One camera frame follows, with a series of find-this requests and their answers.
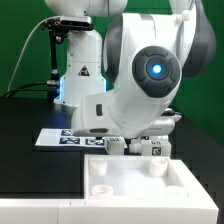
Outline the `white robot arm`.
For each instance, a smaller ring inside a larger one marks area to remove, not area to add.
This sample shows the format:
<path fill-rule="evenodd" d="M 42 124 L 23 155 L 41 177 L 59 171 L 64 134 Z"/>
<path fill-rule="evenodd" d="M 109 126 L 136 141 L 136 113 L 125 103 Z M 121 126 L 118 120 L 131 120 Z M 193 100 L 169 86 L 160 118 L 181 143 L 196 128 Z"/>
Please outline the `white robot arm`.
<path fill-rule="evenodd" d="M 216 40 L 202 0 L 169 0 L 171 14 L 128 13 L 128 0 L 45 0 L 68 34 L 56 104 L 75 136 L 135 139 L 175 127 L 182 78 L 212 61 Z"/>

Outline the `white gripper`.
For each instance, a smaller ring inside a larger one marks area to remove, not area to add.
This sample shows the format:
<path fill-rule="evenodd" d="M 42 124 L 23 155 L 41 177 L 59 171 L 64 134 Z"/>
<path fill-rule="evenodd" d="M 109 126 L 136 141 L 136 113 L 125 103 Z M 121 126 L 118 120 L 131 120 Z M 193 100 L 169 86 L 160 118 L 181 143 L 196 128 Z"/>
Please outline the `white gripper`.
<path fill-rule="evenodd" d="M 175 123 L 182 118 L 182 114 L 176 111 L 165 111 L 161 116 L 152 119 L 145 114 L 137 113 L 129 121 L 133 125 L 132 130 L 126 133 L 127 138 L 141 136 L 164 136 L 169 135 L 175 128 Z"/>

